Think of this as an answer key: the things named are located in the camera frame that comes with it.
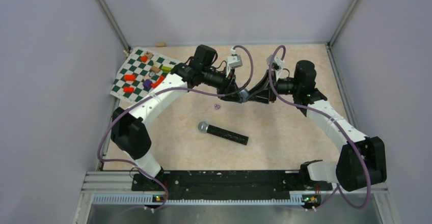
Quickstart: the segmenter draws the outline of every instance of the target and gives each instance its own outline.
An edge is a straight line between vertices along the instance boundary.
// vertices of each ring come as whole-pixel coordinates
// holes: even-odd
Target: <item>microphone handle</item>
[[[225,138],[225,139],[228,139],[228,140],[231,140],[233,142],[243,144],[243,145],[247,145],[248,140],[249,140],[248,136],[243,136],[243,135],[237,134],[235,132],[228,131],[228,130],[225,130],[222,128],[218,128],[218,127],[215,127],[212,125],[208,125],[207,133],[215,135],[215,136],[219,136],[221,138]]]

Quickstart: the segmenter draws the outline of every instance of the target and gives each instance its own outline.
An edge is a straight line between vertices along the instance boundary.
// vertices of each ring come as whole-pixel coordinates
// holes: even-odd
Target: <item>robotic arm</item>
[[[238,91],[235,83],[235,68],[241,66],[241,58],[235,52],[228,57],[225,71],[217,71],[211,66],[213,57],[217,55],[213,48],[200,45],[190,59],[189,64],[177,64],[171,74],[147,96],[153,96],[141,106],[126,114],[113,127],[111,138],[127,155],[149,175],[156,177],[161,171],[160,165],[149,152],[151,140],[147,128],[153,120],[167,108],[175,99],[187,93],[186,90],[172,90],[155,96],[155,93],[168,88],[193,88],[204,83],[214,87],[218,94],[224,95],[220,99],[242,103],[256,101],[261,103],[274,102],[276,95],[269,87],[266,75],[249,92]],[[315,87],[316,71],[310,61],[299,61],[296,65],[294,77],[280,78],[284,61],[275,58],[272,67],[274,86],[279,94],[292,95],[294,102],[314,108],[330,115],[334,120],[325,116],[300,108],[300,111],[313,120],[333,141],[340,152],[338,162],[324,162],[315,160],[305,162],[300,167],[300,178],[305,185],[313,181],[327,181],[339,183],[345,190],[353,191],[366,186],[366,178],[360,162],[353,149],[347,144],[344,135],[335,126],[337,121],[353,140],[369,170],[371,184],[386,180],[386,165],[384,143],[378,137],[369,138],[351,126],[345,118],[339,115],[327,101],[327,98]],[[117,108],[113,113],[116,118],[124,110]]]

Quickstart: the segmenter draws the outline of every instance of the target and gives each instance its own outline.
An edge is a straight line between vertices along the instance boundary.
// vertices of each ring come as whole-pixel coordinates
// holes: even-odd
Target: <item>small purple object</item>
[[[143,83],[144,87],[149,89],[149,90],[151,89],[151,84],[152,84],[152,82],[149,79],[145,80]]]

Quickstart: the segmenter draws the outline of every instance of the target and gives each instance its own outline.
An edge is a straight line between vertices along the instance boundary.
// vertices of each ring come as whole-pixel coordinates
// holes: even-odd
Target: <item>chessboard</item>
[[[144,54],[148,53],[151,55],[147,56],[152,57],[146,62],[141,61]],[[179,60],[172,59],[146,48],[135,47],[117,72],[110,94],[134,104],[143,99],[153,89],[144,87],[143,82],[145,79],[149,79],[155,83],[161,76],[166,77],[169,74],[162,70],[158,73],[153,72],[150,70],[152,66],[162,69],[163,66],[173,67],[178,63],[180,63]],[[136,79],[134,81],[126,81],[124,75],[135,75]],[[133,92],[125,93],[123,91],[124,87],[132,87]]]

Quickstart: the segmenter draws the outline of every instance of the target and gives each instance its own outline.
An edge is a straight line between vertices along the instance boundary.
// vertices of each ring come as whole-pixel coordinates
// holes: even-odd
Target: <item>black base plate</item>
[[[304,186],[290,171],[165,171],[156,178],[168,189],[171,200],[285,200],[289,191],[332,190],[327,182]],[[132,191],[163,191],[141,174],[133,176]]]

